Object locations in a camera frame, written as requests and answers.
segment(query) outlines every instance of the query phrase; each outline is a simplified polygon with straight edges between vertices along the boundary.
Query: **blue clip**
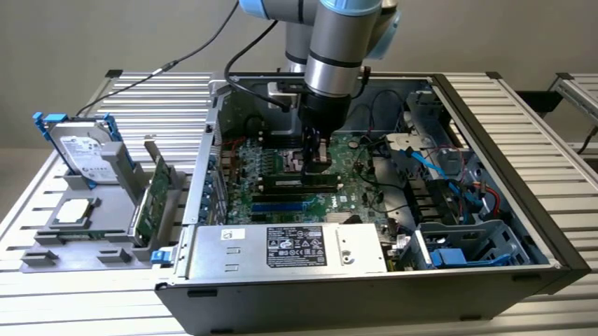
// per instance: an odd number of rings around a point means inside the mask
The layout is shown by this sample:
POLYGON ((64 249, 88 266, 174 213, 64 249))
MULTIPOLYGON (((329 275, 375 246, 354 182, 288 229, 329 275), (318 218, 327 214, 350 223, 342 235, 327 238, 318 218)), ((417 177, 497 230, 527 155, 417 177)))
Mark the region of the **blue clip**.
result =
POLYGON ((491 260, 467 261, 461 248, 438 248, 430 253, 431 263, 435 267, 493 267, 507 266, 511 256, 501 255, 491 260))
POLYGON ((44 118, 44 113, 42 113, 42 112, 35 112, 34 113, 34 120, 35 120, 34 122, 36 124, 38 130, 42 132, 42 135, 44 136, 44 139, 47 141, 52 141, 52 138, 50 137, 50 132, 46 129, 46 124, 44 124, 43 118, 44 118))
POLYGON ((154 251, 151 253, 150 263, 152 265, 170 265, 170 252, 168 251, 154 251))
POLYGON ((64 113, 48 114, 48 116, 44 118, 46 123, 62 123, 66 120, 68 120, 68 115, 64 113))
POLYGON ((106 113, 103 119, 108 123, 108 129, 111 131, 112 140, 123 141, 123 137, 120 136, 119 127, 116 125, 116 120, 114 119, 114 116, 110 113, 106 113))

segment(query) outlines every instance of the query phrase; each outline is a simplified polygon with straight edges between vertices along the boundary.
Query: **power cable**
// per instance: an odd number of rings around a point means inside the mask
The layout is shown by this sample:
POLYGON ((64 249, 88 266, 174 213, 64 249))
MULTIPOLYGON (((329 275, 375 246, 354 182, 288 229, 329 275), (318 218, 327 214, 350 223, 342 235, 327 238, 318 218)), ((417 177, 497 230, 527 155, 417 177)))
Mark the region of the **power cable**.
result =
POLYGON ((239 54, 236 54, 232 59, 228 61, 228 64, 226 65, 224 68, 224 79, 228 82, 228 84, 238 90, 238 91, 243 91, 246 93, 248 93, 250 95, 252 95, 254 97, 262 99, 263 101, 276 105, 283 112, 288 112, 290 108, 287 105, 284 105, 284 103, 282 103, 279 100, 270 98, 262 94, 259 94, 258 92, 247 89, 243 85, 240 85, 239 83, 236 83, 232 79, 231 79, 231 68, 234 63, 238 61, 239 58, 242 58, 242 56, 246 54, 247 51, 250 51, 250 49, 252 49, 252 47, 262 41, 262 39, 266 37, 266 35, 272 31, 274 27, 278 25, 279 21, 274 21, 272 24, 266 28, 266 30, 263 31, 262 35, 258 36, 258 38, 247 45, 247 47, 243 48, 243 50, 239 52, 239 54))
POLYGON ((150 81, 154 77, 162 75, 163 73, 168 72, 170 70, 174 69, 174 67, 176 67, 179 65, 180 62, 184 62, 188 58, 194 57, 203 49, 206 49, 208 47, 208 45, 214 42, 214 40, 216 40, 218 36, 220 35, 220 33, 224 30, 226 25, 228 24, 231 18, 232 18, 232 14, 235 14, 236 8, 239 7, 239 2, 235 1, 235 6, 232 7, 231 12, 228 13, 228 16, 224 19, 223 24, 220 25, 220 27, 216 30, 216 33, 214 33, 212 37, 207 40, 207 42, 194 51, 191 51, 187 55, 184 55, 183 57, 175 59, 174 61, 170 61, 168 63, 166 63, 159 69, 156 69, 146 78, 138 80, 134 84, 131 84, 130 86, 123 87, 122 89, 103 95, 102 97, 99 97, 96 100, 94 100, 91 103, 88 103, 87 105, 84 105, 84 107, 79 110, 79 112, 76 113, 78 115, 84 112, 84 110, 90 107, 92 107, 94 105, 96 105, 99 102, 102 102, 104 99, 112 97, 114 95, 118 95, 119 93, 130 90, 131 88, 134 88, 135 86, 138 86, 139 84, 143 84, 144 82, 150 81))

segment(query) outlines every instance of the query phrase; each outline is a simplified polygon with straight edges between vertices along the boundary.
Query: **blue plastic latch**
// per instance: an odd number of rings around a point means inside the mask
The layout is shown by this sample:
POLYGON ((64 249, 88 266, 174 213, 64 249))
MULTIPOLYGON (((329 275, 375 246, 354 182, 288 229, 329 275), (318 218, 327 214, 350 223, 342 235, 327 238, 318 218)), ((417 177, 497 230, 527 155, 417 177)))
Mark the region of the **blue plastic latch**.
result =
POLYGON ((461 248, 439 248, 430 253, 430 257, 435 267, 458 267, 467 265, 467 260, 461 248))
POLYGON ((506 266, 510 263, 511 256, 501 255, 497 259, 467 261, 461 248, 439 248, 430 252, 431 264, 435 267, 491 267, 506 266))
POLYGON ((370 60, 382 60, 385 58, 386 52, 389 51, 389 48, 393 44, 394 35, 397 35, 399 20, 401 12, 397 12, 397 14, 394 14, 393 23, 389 25, 389 28, 386 29, 381 39, 378 40, 374 49, 371 49, 370 53, 367 54, 367 58, 370 60))
POLYGON ((270 19, 263 7, 263 0, 239 0, 243 11, 260 19, 270 19))
POLYGON ((44 118, 46 123, 62 123, 66 120, 68 120, 68 115, 64 113, 48 114, 48 116, 44 118))
POLYGON ((152 265, 170 265, 170 252, 167 251, 154 251, 151 253, 150 263, 152 265))
POLYGON ((50 132, 46 129, 46 124, 44 124, 44 120, 43 120, 44 113, 35 112, 32 118, 35 120, 34 123, 36 124, 38 130, 42 132, 42 135, 44 136, 44 139, 47 141, 52 141, 52 138, 50 137, 50 132))
POLYGON ((116 120, 114 119, 114 116, 110 113, 106 113, 103 119, 108 123, 108 129, 111 131, 112 140, 122 141, 123 137, 120 136, 119 127, 116 125, 116 120))

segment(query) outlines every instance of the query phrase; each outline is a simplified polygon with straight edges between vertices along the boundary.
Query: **black cable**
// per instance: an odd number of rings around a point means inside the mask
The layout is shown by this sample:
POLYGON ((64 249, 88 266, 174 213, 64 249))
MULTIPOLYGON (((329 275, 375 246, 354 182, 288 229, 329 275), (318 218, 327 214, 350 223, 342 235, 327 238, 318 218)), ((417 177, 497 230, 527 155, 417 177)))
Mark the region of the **black cable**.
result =
POLYGON ((175 59, 174 61, 170 61, 168 63, 166 63, 156 71, 154 71, 146 78, 143 78, 142 80, 138 80, 134 84, 131 84, 130 86, 123 87, 122 89, 114 91, 112 93, 108 93, 106 95, 103 95, 102 97, 99 97, 96 100, 94 100, 91 103, 88 103, 87 105, 84 105, 84 107, 79 110, 79 112, 76 112, 76 114, 79 115, 87 108, 92 107, 94 105, 96 105, 99 102, 102 102, 104 99, 107 99, 108 97, 112 97, 114 95, 118 95, 119 93, 127 91, 128 89, 134 88, 135 86, 138 86, 139 84, 143 84, 144 82, 150 81, 155 76, 162 75, 164 72, 168 72, 170 70, 172 70, 174 67, 176 67, 179 65, 180 62, 184 62, 190 57, 195 56, 203 49, 206 49, 208 47, 208 45, 214 42, 214 40, 216 40, 218 36, 220 35, 220 33, 224 30, 226 25, 228 24, 228 21, 232 18, 232 14, 235 14, 236 8, 239 7, 239 1, 235 1, 235 6, 232 7, 231 12, 228 13, 228 16, 224 19, 223 24, 220 25, 220 27, 216 30, 216 33, 214 33, 212 37, 210 37, 210 39, 207 40, 207 42, 202 45, 202 47, 199 47, 198 49, 195 49, 194 51, 191 51, 186 56, 175 59))
POLYGON ((355 97, 351 97, 351 99, 357 99, 362 97, 363 91, 366 91, 367 83, 370 82, 370 74, 373 72, 373 68, 369 66, 363 67, 363 75, 362 75, 362 87, 359 88, 359 92, 357 93, 355 97))
POLYGON ((403 104, 405 104, 405 100, 403 100, 402 96, 401 96, 394 90, 391 90, 391 89, 382 90, 382 91, 379 91, 379 92, 375 94, 373 103, 370 104, 369 128, 370 128, 371 130, 374 130, 374 128, 375 128, 375 123, 374 123, 374 105, 375 105, 375 101, 378 100, 378 98, 379 98, 385 93, 391 93, 391 94, 397 97, 397 99, 399 100, 399 104, 401 104, 399 108, 401 108, 401 107, 403 106, 403 104))
MULTIPOLYGON (((355 157, 354 169, 355 169, 355 165, 359 162, 359 158, 362 157, 362 154, 363 154, 363 151, 366 150, 366 148, 370 147, 370 146, 375 146, 377 144, 382 143, 383 141, 385 141, 383 139, 379 139, 378 141, 371 141, 367 144, 367 146, 362 148, 362 150, 359 151, 359 154, 355 157)), ((379 183, 379 182, 369 180, 367 178, 365 178, 362 176, 361 172, 358 172, 357 169, 355 169, 355 173, 359 176, 359 178, 363 180, 363 182, 371 184, 373 186, 375 186, 375 187, 393 187, 393 188, 397 188, 398 190, 403 191, 402 187, 399 187, 398 185, 389 184, 389 183, 379 183)))
POLYGON ((409 207, 409 204, 403 204, 403 205, 398 206, 397 208, 394 208, 394 209, 391 209, 391 210, 386 210, 386 211, 383 211, 383 210, 378 210, 378 209, 374 207, 374 202, 370 202, 369 207, 370 207, 371 210, 374 210, 374 211, 378 212, 379 214, 387 214, 387 213, 394 212, 394 211, 397 211, 397 210, 399 210, 399 209, 402 209, 402 208, 407 208, 407 207, 409 207))
POLYGON ((276 99, 272 99, 267 96, 263 96, 262 94, 259 94, 255 91, 251 91, 250 89, 247 89, 244 86, 239 85, 232 79, 231 79, 231 68, 234 63, 236 62, 236 60, 239 58, 242 58, 242 56, 246 54, 247 51, 250 51, 250 49, 252 49, 252 47, 262 41, 262 39, 266 37, 266 35, 272 31, 274 27, 276 26, 276 24, 279 23, 279 21, 274 21, 272 24, 270 25, 270 27, 263 31, 262 35, 258 36, 258 38, 247 45, 247 47, 243 48, 243 50, 239 52, 239 54, 236 54, 232 59, 228 61, 228 64, 226 65, 224 68, 224 79, 228 82, 228 84, 238 90, 238 91, 243 91, 246 93, 248 93, 250 95, 255 96, 256 98, 262 99, 263 101, 275 104, 278 107, 280 107, 283 112, 288 112, 290 108, 288 106, 286 106, 280 101, 278 101, 276 99))
POLYGON ((587 135, 587 137, 586 137, 586 140, 583 141, 583 145, 581 146, 581 148, 579 148, 579 150, 578 150, 578 154, 581 155, 582 153, 583 153, 583 151, 586 150, 586 148, 587 148, 587 145, 590 144, 590 140, 591 140, 591 138, 594 138, 594 136, 598 134, 598 126, 594 126, 594 128, 591 129, 591 131, 590 131, 590 133, 589 133, 589 135, 587 135))

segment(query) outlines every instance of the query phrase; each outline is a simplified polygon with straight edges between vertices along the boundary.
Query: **robotic arm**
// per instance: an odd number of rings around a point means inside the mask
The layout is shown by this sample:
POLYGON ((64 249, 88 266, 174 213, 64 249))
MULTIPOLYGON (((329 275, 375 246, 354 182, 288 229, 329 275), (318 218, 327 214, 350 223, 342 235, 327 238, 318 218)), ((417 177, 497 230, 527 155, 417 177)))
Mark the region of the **robotic arm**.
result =
POLYGON ((330 136, 345 125, 363 60, 382 59, 398 28, 397 0, 240 0, 259 18, 287 22, 290 70, 305 70, 303 172, 331 165, 330 136))

